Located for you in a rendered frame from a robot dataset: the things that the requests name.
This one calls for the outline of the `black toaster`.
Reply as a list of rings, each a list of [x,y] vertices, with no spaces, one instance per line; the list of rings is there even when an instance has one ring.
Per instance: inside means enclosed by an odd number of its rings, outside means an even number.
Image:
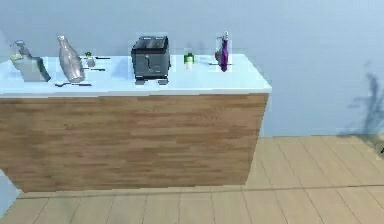
[[[150,80],[168,84],[171,62],[167,36],[141,36],[131,49],[131,58],[136,85]]]

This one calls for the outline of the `purple soap dispenser bottle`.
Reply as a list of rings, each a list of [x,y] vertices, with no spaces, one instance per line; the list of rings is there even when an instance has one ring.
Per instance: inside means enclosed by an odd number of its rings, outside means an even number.
[[[224,32],[224,34],[220,37],[221,40],[221,47],[218,51],[215,52],[215,58],[218,62],[218,65],[220,66],[220,69],[223,72],[226,72],[228,69],[228,40],[229,40],[229,33],[227,31]]]

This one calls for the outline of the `clear glass bottle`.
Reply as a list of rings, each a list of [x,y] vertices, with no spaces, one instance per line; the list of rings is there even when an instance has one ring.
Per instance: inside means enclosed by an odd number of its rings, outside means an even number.
[[[59,62],[63,73],[70,83],[80,83],[85,80],[84,68],[78,53],[68,43],[65,36],[57,37],[60,45]]]

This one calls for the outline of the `wooden counter with white top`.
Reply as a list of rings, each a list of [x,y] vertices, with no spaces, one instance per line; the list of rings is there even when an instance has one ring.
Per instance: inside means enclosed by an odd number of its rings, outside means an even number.
[[[211,56],[169,82],[136,84],[112,56],[82,86],[58,61],[48,83],[0,65],[0,170],[24,192],[241,185],[250,172],[271,87],[243,54],[222,72]]]

